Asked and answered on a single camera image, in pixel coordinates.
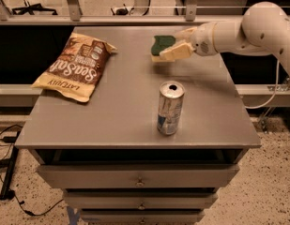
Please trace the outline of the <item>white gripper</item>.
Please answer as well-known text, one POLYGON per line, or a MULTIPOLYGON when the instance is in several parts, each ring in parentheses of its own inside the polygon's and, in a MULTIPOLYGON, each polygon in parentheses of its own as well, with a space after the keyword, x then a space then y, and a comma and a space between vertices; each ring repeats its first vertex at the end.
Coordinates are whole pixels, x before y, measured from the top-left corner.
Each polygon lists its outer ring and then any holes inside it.
POLYGON ((194 26, 175 33, 175 38, 178 42, 161 51, 160 59, 164 61, 185 59, 189 58, 194 51, 200 56, 216 54, 217 51, 213 41, 215 25, 214 22, 208 22, 198 27, 194 26))

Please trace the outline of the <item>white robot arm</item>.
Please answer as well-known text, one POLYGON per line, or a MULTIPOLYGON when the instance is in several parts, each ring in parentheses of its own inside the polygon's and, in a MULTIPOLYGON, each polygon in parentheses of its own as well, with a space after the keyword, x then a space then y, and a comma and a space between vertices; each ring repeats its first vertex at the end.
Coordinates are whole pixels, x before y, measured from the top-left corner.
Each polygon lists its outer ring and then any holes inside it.
POLYGON ((184 59, 196 53, 275 56, 290 77, 290 20, 270 2, 247 9, 239 19, 207 22, 176 34, 177 42, 159 53, 165 61, 184 59))

